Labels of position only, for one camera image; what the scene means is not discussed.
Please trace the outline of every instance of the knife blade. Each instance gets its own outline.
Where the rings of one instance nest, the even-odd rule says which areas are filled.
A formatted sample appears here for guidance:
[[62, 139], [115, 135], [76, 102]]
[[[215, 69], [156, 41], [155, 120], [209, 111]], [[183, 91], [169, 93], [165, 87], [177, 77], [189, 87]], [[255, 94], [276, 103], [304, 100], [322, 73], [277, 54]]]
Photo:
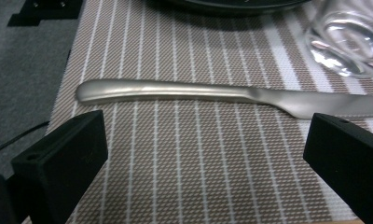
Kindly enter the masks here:
[[322, 113], [344, 119], [373, 118], [373, 96], [315, 91], [130, 79], [92, 79], [80, 84], [82, 105], [135, 100], [204, 100], [273, 105], [298, 119]]

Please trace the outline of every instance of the silver knife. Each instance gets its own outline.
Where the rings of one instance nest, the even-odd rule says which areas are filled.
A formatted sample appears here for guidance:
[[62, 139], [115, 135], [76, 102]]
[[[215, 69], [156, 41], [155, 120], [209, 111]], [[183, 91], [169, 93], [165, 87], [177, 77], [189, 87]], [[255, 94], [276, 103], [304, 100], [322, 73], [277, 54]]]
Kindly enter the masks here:
[[299, 119], [314, 113], [344, 119], [373, 117], [373, 96], [154, 80], [93, 79], [76, 89], [82, 105], [135, 100], [205, 100], [274, 105]]

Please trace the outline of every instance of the dark plate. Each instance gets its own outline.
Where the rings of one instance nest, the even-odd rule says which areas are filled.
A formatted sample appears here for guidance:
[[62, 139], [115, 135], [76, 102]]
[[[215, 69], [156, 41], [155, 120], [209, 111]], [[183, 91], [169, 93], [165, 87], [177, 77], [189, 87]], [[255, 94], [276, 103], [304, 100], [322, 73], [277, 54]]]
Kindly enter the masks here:
[[245, 17], [296, 7], [309, 0], [167, 0], [208, 16]]

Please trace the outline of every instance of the knife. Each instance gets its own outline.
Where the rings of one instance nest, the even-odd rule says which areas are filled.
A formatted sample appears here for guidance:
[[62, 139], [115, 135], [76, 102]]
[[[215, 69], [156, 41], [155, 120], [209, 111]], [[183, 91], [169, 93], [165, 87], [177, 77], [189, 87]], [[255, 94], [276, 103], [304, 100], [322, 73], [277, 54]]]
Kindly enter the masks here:
[[205, 100], [274, 105], [298, 119], [322, 113], [344, 119], [373, 117], [373, 96], [315, 91], [130, 79], [93, 79], [76, 89], [82, 105], [135, 100]]

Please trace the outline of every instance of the woven placemat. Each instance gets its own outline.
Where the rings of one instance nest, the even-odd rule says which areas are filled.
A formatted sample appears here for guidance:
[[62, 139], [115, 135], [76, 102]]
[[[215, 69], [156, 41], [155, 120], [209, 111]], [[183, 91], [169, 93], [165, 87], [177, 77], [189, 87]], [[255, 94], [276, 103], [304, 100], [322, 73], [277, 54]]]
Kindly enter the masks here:
[[[108, 77], [373, 94], [373, 79], [336, 76], [310, 57], [302, 35], [317, 5], [217, 19], [154, 1], [88, 0], [49, 130], [102, 109], [109, 159], [69, 222], [354, 219], [302, 159], [307, 120], [268, 105], [75, 100], [78, 84]], [[373, 119], [356, 123], [373, 132]]]

